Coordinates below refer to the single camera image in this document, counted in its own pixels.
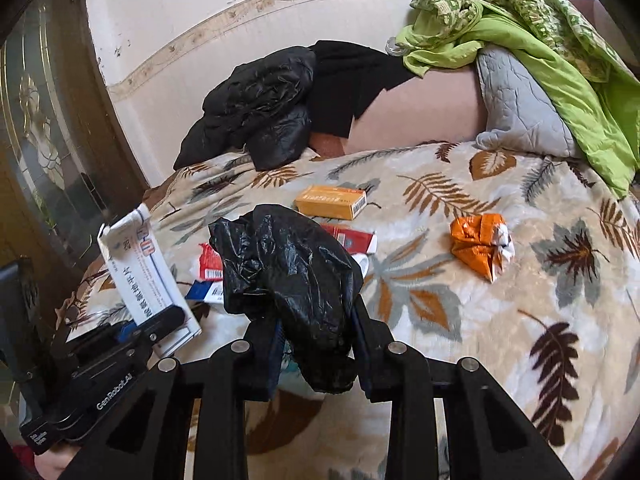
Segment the person left hand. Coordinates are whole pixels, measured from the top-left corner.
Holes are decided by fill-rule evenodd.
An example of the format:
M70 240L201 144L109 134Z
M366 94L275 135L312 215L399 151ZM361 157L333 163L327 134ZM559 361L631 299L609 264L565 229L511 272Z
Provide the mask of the person left hand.
M63 443L53 445L47 452L35 456L36 471L43 480L58 480L79 451L80 447L77 445Z

